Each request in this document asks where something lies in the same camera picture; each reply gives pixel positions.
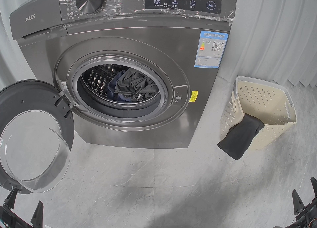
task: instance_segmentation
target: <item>qr code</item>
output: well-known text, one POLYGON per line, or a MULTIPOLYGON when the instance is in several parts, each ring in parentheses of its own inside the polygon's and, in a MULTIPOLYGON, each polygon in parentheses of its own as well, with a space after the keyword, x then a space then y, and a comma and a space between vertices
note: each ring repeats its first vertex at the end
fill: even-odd
POLYGON ((224 48, 224 42, 213 42, 212 43, 212 51, 222 51, 224 48))

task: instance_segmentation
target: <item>play pause button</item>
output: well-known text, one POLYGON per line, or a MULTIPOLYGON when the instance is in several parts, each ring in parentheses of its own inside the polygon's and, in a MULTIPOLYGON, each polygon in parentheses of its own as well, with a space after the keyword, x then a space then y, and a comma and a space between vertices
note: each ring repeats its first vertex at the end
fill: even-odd
POLYGON ((213 1, 207 2, 207 8, 208 8, 209 10, 214 10, 214 9, 216 8, 215 2, 213 2, 213 1))

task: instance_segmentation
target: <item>dark clothing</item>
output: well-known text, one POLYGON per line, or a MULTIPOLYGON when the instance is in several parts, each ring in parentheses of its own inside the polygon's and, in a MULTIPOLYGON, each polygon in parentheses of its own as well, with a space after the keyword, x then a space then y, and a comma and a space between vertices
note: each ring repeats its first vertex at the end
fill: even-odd
POLYGON ((125 73, 125 71, 120 71, 117 73, 117 75, 109 82, 107 86, 107 98, 112 99, 115 101, 125 101, 124 99, 121 99, 115 92, 114 89, 117 84, 117 80, 125 73))
POLYGON ((130 68, 117 80, 114 92, 125 101, 137 102, 152 98, 159 89, 151 78, 130 68))
POLYGON ((242 121, 232 126, 226 137, 218 143, 231 158, 238 160, 249 148, 253 138, 264 128, 264 123, 251 115, 245 114, 242 121))

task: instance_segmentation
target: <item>white plastic basket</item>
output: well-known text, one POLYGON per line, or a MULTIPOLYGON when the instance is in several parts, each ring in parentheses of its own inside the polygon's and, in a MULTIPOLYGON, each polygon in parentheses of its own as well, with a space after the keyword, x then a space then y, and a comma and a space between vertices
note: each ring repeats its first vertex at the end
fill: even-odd
POLYGON ((250 149, 261 149, 297 122, 293 101, 286 88, 264 80, 237 77, 232 97, 220 120, 220 138, 240 123, 244 114, 259 118, 265 127, 253 139, 250 149))

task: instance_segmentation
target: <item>white curtain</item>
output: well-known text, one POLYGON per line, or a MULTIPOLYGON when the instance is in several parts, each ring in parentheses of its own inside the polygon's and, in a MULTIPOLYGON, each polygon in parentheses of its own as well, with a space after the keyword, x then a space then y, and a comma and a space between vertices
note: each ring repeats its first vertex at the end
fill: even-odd
MULTIPOLYGON (((9 16, 26 0, 0 0, 0 88, 35 78, 18 44, 9 16)), ((238 0, 236 18, 219 76, 317 84, 317 0, 238 0)))

